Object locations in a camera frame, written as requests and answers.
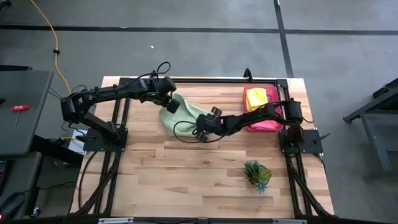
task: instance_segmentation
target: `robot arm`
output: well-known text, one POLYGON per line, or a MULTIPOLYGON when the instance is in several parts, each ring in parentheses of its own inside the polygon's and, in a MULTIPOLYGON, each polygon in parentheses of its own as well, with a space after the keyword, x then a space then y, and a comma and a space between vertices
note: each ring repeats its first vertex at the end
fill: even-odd
POLYGON ((300 126, 303 122, 300 105, 301 102, 294 101, 293 99, 288 101, 272 102, 260 106, 255 111, 244 113, 239 116, 221 116, 222 111, 213 107, 211 110, 213 114, 201 114, 197 118, 197 129, 194 131, 195 137, 200 142, 205 142, 207 140, 207 135, 210 133, 214 133, 219 136, 230 136, 247 125, 265 120, 273 120, 283 125, 300 126), (285 119, 282 115, 275 112, 275 109, 278 106, 284 107, 285 119))
POLYGON ((78 93, 72 93, 61 99, 63 119, 69 123, 83 123, 101 133, 104 141, 117 143, 120 140, 116 124, 111 121, 103 121, 88 112, 95 103, 105 101, 131 98, 141 103, 151 101, 156 105, 163 106, 171 113, 175 113, 180 103, 168 95, 176 90, 175 84, 170 77, 163 79, 137 78, 130 80, 124 85, 113 85, 110 87, 93 90, 84 89, 78 93))

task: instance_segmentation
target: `black floor stripe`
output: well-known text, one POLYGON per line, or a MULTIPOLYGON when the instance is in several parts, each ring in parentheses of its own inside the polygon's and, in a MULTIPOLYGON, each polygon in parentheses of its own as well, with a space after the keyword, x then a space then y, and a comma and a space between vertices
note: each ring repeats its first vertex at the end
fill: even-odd
MULTIPOLYGON (((0 24, 0 29, 51 30, 49 26, 0 24)), ((180 27, 92 27, 54 26, 56 31, 88 32, 210 32, 252 34, 314 34, 314 35, 398 35, 398 30, 310 30, 310 29, 256 29, 256 28, 180 28, 180 27)))
MULTIPOLYGON (((53 26, 56 31, 89 32, 208 32, 208 33, 252 33, 278 34, 279 29, 245 28, 179 28, 179 27, 88 27, 88 26, 53 26)), ((49 26, 0 25, 0 29, 10 30, 51 30, 49 26)))
POLYGON ((315 35, 398 35, 398 30, 303 30, 285 29, 286 34, 315 34, 315 35))
MULTIPOLYGON (((282 13, 280 12, 279 1, 274 0, 275 12, 276 12, 276 20, 278 22, 279 30, 285 30, 284 21, 282 19, 282 13)), ((284 56, 285 68, 287 78, 294 78, 292 62, 290 61, 289 48, 287 47, 287 40, 285 32, 279 32, 280 35, 280 44, 282 45, 282 54, 284 56)))

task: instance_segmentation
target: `green cloth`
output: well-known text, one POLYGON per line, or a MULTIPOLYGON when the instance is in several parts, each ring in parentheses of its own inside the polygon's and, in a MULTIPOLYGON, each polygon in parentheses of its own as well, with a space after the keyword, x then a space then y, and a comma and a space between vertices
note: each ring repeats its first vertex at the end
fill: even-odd
MULTIPOLYGON (((162 108, 159 111, 159 117, 163 125, 166 128, 167 134, 173 136, 174 125, 179 121, 189 121, 196 123, 199 114, 208 114, 207 111, 197 108, 185 100, 181 95, 174 93, 173 99, 180 102, 180 106, 177 111, 172 114, 167 111, 166 108, 162 108)), ((188 123, 179 123, 175 127, 175 134, 178 136, 193 137, 192 131, 196 128, 196 125, 188 123)))

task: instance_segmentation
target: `wooden tabletop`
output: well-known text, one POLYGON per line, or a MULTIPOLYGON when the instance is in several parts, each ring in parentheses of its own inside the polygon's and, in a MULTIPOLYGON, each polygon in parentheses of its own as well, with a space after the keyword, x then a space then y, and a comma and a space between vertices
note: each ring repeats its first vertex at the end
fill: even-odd
MULTIPOLYGON (((104 77, 102 87, 119 83, 119 78, 104 77)), ((290 97, 302 102, 303 116, 312 120, 304 80, 288 79, 288 84, 290 97)), ((176 92, 193 105, 207 111, 217 106, 226 115, 243 112, 243 86, 250 84, 176 85, 176 92)), ((109 121, 113 107, 113 101, 100 103, 95 115, 109 121)), ((127 119, 129 137, 119 166, 112 216, 294 217, 285 157, 280 152, 276 133, 249 133, 242 129, 214 143, 185 144, 167 135, 159 120, 159 110, 160 107, 151 102, 141 104, 131 100, 127 119), (243 163, 248 160, 257 160, 272 171, 268 188, 261 195, 244 178, 243 163)), ((313 124, 306 122, 302 126, 313 128, 313 124)), ((82 170, 89 155, 85 156, 82 170)), ((104 153, 97 153, 88 166, 83 179, 82 204, 98 185, 103 156, 104 153)), ((304 154, 303 164, 309 189, 324 208, 333 213, 319 158, 304 154)), ((298 194, 304 212, 301 191, 298 194)), ((76 189, 71 212, 77 208, 76 189)))

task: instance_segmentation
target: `concrete floor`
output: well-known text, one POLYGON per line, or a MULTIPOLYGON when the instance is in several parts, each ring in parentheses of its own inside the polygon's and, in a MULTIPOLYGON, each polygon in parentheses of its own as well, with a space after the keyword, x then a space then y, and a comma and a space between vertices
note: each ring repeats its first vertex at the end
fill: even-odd
MULTIPOLYGON (((398 30, 395 0, 280 0, 286 29, 398 30)), ((14 0, 0 12, 0 24, 45 26, 29 1, 14 0)), ((278 29, 273 0, 37 0, 57 26, 278 29)), ((170 75, 287 77, 279 34, 220 32, 57 32, 59 66, 70 86, 101 85, 104 75, 139 75, 167 60, 170 75)), ((0 30, 0 64, 53 70, 54 39, 49 31, 0 30)), ((345 218, 398 223, 398 182, 365 184, 377 169, 360 122, 342 117, 370 100, 398 77, 398 35, 287 34, 294 77, 304 78, 315 125, 331 133, 323 141, 326 174, 335 213, 345 218)), ((52 88, 67 91, 58 76, 52 88)), ((47 98, 37 134, 63 134, 59 101, 47 98)), ((50 174, 78 170, 48 162, 50 174)), ((70 198, 49 190, 43 215, 67 213, 70 198)))

